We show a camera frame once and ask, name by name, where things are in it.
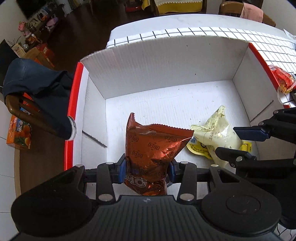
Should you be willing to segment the copper Oreo snack bag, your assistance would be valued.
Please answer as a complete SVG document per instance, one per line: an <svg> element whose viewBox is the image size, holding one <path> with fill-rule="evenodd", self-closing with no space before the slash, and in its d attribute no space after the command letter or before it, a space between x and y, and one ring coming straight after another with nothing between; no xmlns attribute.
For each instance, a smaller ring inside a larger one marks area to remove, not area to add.
<svg viewBox="0 0 296 241"><path fill-rule="evenodd" d="M143 196L167 194L167 169L193 136L192 130L141 125L131 113L125 136L125 185Z"/></svg>

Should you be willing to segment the red white cardboard box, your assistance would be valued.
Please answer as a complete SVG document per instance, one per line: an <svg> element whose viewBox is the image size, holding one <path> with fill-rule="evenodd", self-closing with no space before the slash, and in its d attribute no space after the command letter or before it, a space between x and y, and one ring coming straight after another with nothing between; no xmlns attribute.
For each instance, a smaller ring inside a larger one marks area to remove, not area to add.
<svg viewBox="0 0 296 241"><path fill-rule="evenodd" d="M214 36L178 36L107 48L78 62L68 116L74 134L64 167L96 168L125 152L128 118L189 129L225 106L231 126L254 126L277 109L280 95L263 51Z"/></svg>

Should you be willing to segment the yellow minion jelly cup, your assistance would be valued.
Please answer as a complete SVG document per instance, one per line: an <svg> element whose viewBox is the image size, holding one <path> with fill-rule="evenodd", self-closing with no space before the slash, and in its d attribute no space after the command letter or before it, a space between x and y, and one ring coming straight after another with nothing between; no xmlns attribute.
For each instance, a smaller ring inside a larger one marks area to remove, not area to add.
<svg viewBox="0 0 296 241"><path fill-rule="evenodd" d="M195 155L206 157L209 160L213 160L213 158L212 158L211 154L209 153L207 147L205 145L203 145L201 142L199 142L195 137L192 137L191 140L188 142L188 144L186 146L187 146L187 149L191 153L193 153ZM240 147L240 150L241 151L251 152L252 151L251 142L242 141L242 145Z"/></svg>

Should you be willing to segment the wooden chair with towel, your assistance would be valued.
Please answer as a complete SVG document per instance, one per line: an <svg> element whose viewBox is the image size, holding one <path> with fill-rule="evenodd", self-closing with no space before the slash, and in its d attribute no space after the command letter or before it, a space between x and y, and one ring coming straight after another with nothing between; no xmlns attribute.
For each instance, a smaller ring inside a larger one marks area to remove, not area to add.
<svg viewBox="0 0 296 241"><path fill-rule="evenodd" d="M276 23L264 13L259 7L237 1L225 1L219 6L219 15L236 16L259 23L263 23L272 27L276 27Z"/></svg>

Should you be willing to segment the red patterned snack packet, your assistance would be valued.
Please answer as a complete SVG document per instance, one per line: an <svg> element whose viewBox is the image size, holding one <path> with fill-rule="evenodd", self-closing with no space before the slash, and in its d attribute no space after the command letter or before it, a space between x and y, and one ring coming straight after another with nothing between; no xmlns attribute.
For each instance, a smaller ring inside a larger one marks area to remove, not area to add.
<svg viewBox="0 0 296 241"><path fill-rule="evenodd" d="M275 65L269 65L277 83L278 89L284 94L288 94L295 89L295 78L285 70Z"/></svg>

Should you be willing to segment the wooden chair left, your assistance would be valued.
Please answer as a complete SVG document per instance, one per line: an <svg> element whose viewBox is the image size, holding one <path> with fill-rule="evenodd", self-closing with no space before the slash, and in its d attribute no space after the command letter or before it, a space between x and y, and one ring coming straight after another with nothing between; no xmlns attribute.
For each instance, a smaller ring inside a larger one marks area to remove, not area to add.
<svg viewBox="0 0 296 241"><path fill-rule="evenodd" d="M37 126L45 132L57 136L57 132L49 125L39 106L26 93L7 95L5 99L8 111L17 118Z"/></svg>

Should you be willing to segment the dark jeans on chair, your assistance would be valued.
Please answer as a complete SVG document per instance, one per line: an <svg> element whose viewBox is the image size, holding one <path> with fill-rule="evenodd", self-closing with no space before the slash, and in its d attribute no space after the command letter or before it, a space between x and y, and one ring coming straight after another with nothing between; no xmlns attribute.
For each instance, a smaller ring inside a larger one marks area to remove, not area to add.
<svg viewBox="0 0 296 241"><path fill-rule="evenodd" d="M75 137L75 124L68 117L68 106L74 75L66 70L49 69L30 59L16 58L8 66L4 78L4 104L8 96L27 94L58 137Z"/></svg>

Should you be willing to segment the pale yellow snack bag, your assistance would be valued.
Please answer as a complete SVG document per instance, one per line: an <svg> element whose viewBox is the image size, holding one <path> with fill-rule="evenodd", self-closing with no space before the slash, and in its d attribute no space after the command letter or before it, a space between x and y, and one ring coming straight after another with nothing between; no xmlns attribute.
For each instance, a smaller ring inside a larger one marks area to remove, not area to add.
<svg viewBox="0 0 296 241"><path fill-rule="evenodd" d="M225 106L221 105L203 126L191 125L193 137L205 145L215 164L225 168L227 161L220 159L215 150L218 147L239 150L243 144L225 116Z"/></svg>

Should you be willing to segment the pink towel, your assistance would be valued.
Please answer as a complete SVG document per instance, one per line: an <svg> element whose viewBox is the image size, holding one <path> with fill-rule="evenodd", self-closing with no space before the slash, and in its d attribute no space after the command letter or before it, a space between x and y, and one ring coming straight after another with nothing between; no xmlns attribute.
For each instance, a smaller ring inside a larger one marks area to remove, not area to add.
<svg viewBox="0 0 296 241"><path fill-rule="evenodd" d="M243 8L241 11L240 18L262 23L263 16L264 16L264 12L262 9L252 4L243 3Z"/></svg>

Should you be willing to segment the sofa with cream cover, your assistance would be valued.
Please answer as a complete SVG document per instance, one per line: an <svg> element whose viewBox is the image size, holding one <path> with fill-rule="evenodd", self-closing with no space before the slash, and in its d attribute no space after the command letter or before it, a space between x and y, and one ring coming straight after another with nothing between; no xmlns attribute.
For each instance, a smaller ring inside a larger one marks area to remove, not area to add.
<svg viewBox="0 0 296 241"><path fill-rule="evenodd" d="M207 0L144 0L142 9L155 16L179 13L206 13Z"/></svg>

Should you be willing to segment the white grid tablecloth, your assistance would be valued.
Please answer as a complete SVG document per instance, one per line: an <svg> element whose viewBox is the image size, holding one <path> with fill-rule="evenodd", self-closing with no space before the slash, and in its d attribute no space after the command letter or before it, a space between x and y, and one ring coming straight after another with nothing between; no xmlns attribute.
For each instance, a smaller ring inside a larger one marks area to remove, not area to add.
<svg viewBox="0 0 296 241"><path fill-rule="evenodd" d="M212 110L222 104L249 118L272 105L293 108L269 65L295 70L292 43L238 29L194 27L115 38L85 60L101 95L137 111Z"/></svg>

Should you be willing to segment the orange juice carton box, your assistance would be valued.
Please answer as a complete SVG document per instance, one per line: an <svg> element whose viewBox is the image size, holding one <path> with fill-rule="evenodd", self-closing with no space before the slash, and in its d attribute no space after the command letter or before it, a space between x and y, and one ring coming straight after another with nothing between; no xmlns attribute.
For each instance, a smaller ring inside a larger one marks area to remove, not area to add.
<svg viewBox="0 0 296 241"><path fill-rule="evenodd" d="M31 125L16 116L12 115L6 144L16 149L30 149L31 146Z"/></svg>

